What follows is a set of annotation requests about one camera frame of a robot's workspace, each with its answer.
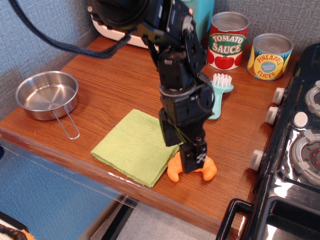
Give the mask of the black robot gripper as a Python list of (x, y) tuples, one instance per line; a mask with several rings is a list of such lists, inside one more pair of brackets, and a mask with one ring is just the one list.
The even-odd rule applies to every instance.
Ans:
[(204, 122), (212, 113), (214, 90), (207, 84), (192, 84), (181, 90), (159, 85), (162, 109), (159, 122), (167, 147), (179, 147), (183, 172), (202, 169), (207, 157)]

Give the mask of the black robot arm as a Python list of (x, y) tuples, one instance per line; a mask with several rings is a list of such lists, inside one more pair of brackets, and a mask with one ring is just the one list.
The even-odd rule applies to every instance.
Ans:
[(160, 78), (165, 144), (179, 145), (183, 172), (203, 168), (203, 125), (212, 114), (214, 89), (202, 71), (207, 52), (190, 8), (180, 0), (90, 0), (88, 12), (99, 25), (138, 36), (148, 46)]

